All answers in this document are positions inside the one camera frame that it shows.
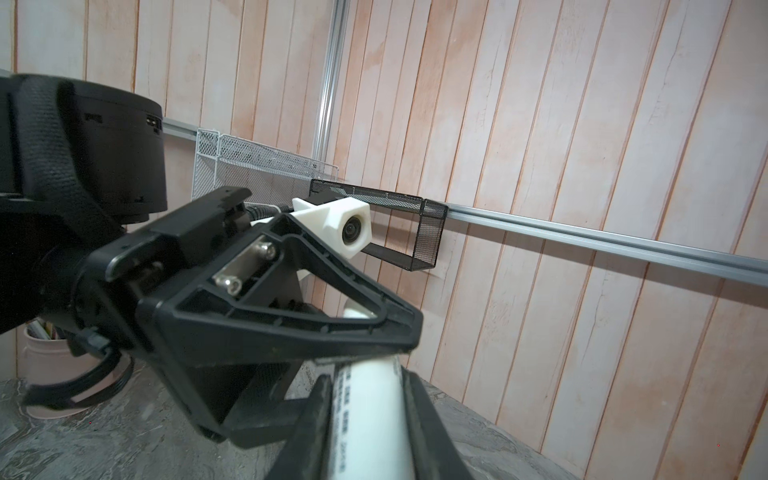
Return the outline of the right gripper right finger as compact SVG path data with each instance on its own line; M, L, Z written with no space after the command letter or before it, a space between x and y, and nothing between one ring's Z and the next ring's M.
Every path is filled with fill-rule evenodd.
M422 380L404 368L403 396L415 477L419 480L472 480Z

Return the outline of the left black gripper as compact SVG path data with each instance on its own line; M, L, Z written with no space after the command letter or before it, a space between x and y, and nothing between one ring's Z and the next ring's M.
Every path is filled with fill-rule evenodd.
M408 353L423 315L288 214L252 227L247 191L222 187L92 252L73 293L78 327L145 361L214 441L288 435L288 361ZM235 296L215 275L256 240L277 250ZM300 299L308 270L367 311L330 317Z

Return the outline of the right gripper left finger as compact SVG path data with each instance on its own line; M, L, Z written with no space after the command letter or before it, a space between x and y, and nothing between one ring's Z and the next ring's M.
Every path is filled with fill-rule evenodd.
M266 479L321 479L333 398L332 378L320 375Z

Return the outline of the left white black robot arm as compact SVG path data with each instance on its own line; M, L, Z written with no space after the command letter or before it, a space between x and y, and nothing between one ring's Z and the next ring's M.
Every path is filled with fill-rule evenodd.
M1 82L1 329L41 319L96 368L25 403L79 409L123 356L151 367L194 429L249 448L287 436L308 360L397 356L421 312L350 263L364 203L305 225L223 186L169 211L161 107L46 75Z

